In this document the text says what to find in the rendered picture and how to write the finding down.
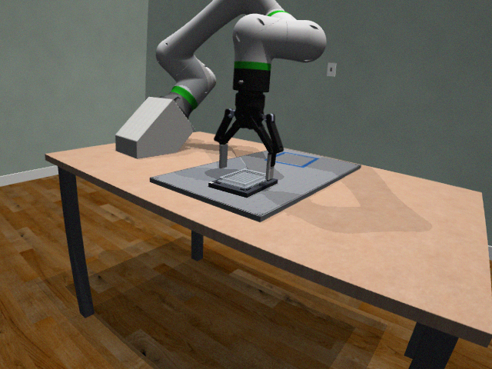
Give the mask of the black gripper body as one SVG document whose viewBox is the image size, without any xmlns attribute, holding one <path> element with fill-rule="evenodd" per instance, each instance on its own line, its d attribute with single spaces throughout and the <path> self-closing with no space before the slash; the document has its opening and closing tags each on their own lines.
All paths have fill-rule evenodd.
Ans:
<svg viewBox="0 0 492 369">
<path fill-rule="evenodd" d="M 264 120 L 262 118 L 262 115 L 264 115 L 264 102 L 265 96 L 263 94 L 253 95 L 237 92 L 235 97 L 236 110 L 234 112 L 234 116 L 236 119 L 239 115 L 244 116 L 244 119 L 239 124 L 241 128 L 253 129 L 251 124 L 247 120 L 248 116 L 252 116 L 257 126 L 262 123 L 262 121 Z"/>
</svg>

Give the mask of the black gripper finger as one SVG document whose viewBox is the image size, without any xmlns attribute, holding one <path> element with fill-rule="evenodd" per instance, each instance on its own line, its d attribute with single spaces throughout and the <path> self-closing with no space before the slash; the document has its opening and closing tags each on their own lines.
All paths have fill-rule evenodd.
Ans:
<svg viewBox="0 0 492 369">
<path fill-rule="evenodd" d="M 268 133 L 265 131 L 265 127 L 262 123 L 257 126 L 256 122 L 252 118 L 252 116 L 248 116 L 247 120 L 251 124 L 252 128 L 254 131 L 258 133 L 258 136 L 260 137 L 261 141 L 263 142 L 264 146 L 266 147 L 268 151 L 268 159 L 267 159 L 267 167 L 266 167 L 266 180 L 272 179 L 274 175 L 274 165 L 275 165 L 275 160 L 276 160 L 276 154 L 283 152 L 284 148 L 281 143 L 280 136 L 278 134 L 278 130 L 275 124 L 275 115 L 274 114 L 268 114 L 268 115 L 262 115 L 264 121 L 267 124 L 269 134 L 271 138 L 268 136 Z"/>
<path fill-rule="evenodd" d="M 241 128 L 239 124 L 244 119 L 243 115 L 239 115 L 237 120 L 232 124 L 230 129 L 227 131 L 228 126 L 231 123 L 232 118 L 234 117 L 234 109 L 226 109 L 224 113 L 224 118 L 221 122 L 221 125 L 214 137 L 214 141 L 217 141 L 220 144 L 219 151 L 219 168 L 226 168 L 228 162 L 228 142 L 234 136 L 234 134 Z M 227 131 L 227 132 L 226 132 Z M 226 134 L 225 134 L 226 132 Z"/>
</svg>

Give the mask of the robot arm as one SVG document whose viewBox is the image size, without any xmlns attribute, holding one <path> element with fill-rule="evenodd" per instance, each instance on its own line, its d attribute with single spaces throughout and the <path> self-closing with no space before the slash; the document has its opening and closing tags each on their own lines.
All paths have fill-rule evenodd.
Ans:
<svg viewBox="0 0 492 369">
<path fill-rule="evenodd" d="M 173 99 L 187 119 L 216 85 L 214 73 L 194 52 L 242 14 L 246 16 L 236 23 L 232 35 L 233 90 L 238 93 L 269 92 L 274 58 L 312 62 L 325 50 L 323 29 L 315 22 L 296 20 L 275 0 L 213 0 L 156 49 L 159 65 L 176 81 L 171 92 L 161 97 Z"/>
</svg>

